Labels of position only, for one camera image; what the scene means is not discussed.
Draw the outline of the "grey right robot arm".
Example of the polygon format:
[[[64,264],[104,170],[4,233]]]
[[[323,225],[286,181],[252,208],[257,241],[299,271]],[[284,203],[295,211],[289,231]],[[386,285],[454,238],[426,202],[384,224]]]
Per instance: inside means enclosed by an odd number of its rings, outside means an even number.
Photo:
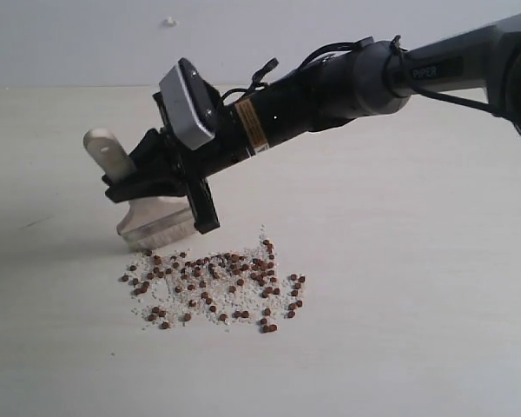
[[[303,133],[391,115],[414,95],[503,118],[521,135],[521,13],[415,50],[398,38],[330,43],[266,82],[276,65],[270,60],[247,87],[220,93],[179,60],[154,96],[162,128],[131,152],[133,173],[105,176],[107,197],[184,197],[206,234],[219,227],[211,175]]]

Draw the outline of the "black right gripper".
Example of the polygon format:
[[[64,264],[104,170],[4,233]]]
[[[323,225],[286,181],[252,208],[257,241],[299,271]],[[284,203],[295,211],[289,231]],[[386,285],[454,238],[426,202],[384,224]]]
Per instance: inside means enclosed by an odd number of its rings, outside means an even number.
[[[108,186],[105,195],[112,202],[187,197],[195,229],[208,233],[220,227],[209,176],[303,133],[330,128],[330,119],[291,85],[273,83],[229,105],[223,104],[212,86],[207,88],[218,125],[214,139],[195,151],[175,137],[160,92],[153,98],[164,121],[167,144],[158,130],[149,129],[127,153],[111,131],[102,130],[102,182]]]

